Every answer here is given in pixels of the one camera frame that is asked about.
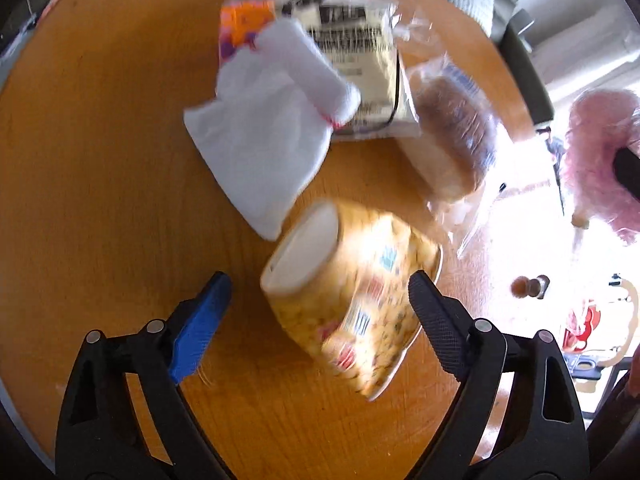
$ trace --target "white curtain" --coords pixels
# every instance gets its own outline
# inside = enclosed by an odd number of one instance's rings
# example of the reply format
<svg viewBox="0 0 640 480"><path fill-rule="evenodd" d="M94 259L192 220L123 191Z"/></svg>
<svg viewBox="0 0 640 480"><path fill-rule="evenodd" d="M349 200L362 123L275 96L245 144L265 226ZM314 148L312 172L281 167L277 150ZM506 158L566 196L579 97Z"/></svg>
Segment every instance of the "white curtain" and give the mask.
<svg viewBox="0 0 640 480"><path fill-rule="evenodd" d="M532 62L558 107L640 56L640 26L628 8L607 6L543 41Z"/></svg>

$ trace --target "bread loaf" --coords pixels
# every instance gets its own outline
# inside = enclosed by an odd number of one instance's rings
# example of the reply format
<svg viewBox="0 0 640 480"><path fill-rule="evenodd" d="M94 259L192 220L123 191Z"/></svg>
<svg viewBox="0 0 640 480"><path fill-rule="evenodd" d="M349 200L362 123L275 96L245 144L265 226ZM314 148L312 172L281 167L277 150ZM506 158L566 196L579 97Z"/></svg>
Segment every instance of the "bread loaf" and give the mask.
<svg viewBox="0 0 640 480"><path fill-rule="evenodd" d="M427 84L410 80L422 136L397 139L433 192L449 203L478 189L495 163L495 118L463 77L466 88L446 74Z"/></svg>

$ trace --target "blue gripper pad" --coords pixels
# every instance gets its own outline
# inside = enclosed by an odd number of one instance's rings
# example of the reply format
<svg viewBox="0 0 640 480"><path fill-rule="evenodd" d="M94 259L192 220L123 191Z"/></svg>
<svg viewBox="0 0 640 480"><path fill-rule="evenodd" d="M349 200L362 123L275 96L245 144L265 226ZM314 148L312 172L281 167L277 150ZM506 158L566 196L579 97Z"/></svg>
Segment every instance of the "blue gripper pad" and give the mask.
<svg viewBox="0 0 640 480"><path fill-rule="evenodd" d="M423 270L414 272L409 279L409 303L442 369L462 381L469 368L466 338L473 322L465 307L458 300L441 295Z"/></svg>
<svg viewBox="0 0 640 480"><path fill-rule="evenodd" d="M174 336L174 351L169 374L175 384L193 374L215 334L231 300L231 279L217 272L201 293L183 301L167 320Z"/></svg>

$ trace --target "packaged food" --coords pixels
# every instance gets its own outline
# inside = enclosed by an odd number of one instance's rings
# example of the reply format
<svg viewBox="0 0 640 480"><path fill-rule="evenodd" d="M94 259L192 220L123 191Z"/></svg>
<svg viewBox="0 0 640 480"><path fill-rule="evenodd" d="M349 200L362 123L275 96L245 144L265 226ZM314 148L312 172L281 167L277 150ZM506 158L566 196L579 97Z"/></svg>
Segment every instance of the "packaged food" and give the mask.
<svg viewBox="0 0 640 480"><path fill-rule="evenodd" d="M442 248L391 213L311 206L268 261L260 286L287 335L367 399L389 384L421 326L407 284L437 280Z"/></svg>
<svg viewBox="0 0 640 480"><path fill-rule="evenodd" d="M508 158L511 139L484 92L448 59L418 65L408 77L422 135L398 143L462 256L498 195L497 160Z"/></svg>
<svg viewBox="0 0 640 480"><path fill-rule="evenodd" d="M431 23L393 0L229 0L221 13L220 59L225 62L261 27L280 17L300 21L333 66L360 90L362 102L332 140L419 136L399 45L423 59L443 54Z"/></svg>

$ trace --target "food label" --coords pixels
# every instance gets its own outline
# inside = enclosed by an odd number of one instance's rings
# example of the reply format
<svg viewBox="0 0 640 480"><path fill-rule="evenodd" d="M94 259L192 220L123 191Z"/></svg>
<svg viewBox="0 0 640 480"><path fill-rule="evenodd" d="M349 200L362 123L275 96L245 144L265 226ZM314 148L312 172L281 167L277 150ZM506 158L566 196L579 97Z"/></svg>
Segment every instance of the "food label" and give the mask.
<svg viewBox="0 0 640 480"><path fill-rule="evenodd" d="M300 20L318 49L360 90L360 108L349 126L369 130L401 118L406 95L390 7L326 1L289 0L280 12Z"/></svg>
<svg viewBox="0 0 640 480"><path fill-rule="evenodd" d="M384 281L377 276L360 282L341 328L354 336L366 335L371 317L376 316L380 309L384 289Z"/></svg>
<svg viewBox="0 0 640 480"><path fill-rule="evenodd" d="M332 364L340 371L347 371L356 362L356 352L350 343L345 343L338 352L338 357L332 361Z"/></svg>
<svg viewBox="0 0 640 480"><path fill-rule="evenodd" d="M469 98L474 98L482 92L478 85L453 63L447 63L442 69L442 74L465 91Z"/></svg>
<svg viewBox="0 0 640 480"><path fill-rule="evenodd" d="M385 250L380 257L380 265L382 265L385 270L391 272L392 270L394 270L394 263L396 262L397 254L398 251L396 251L393 247L385 247Z"/></svg>

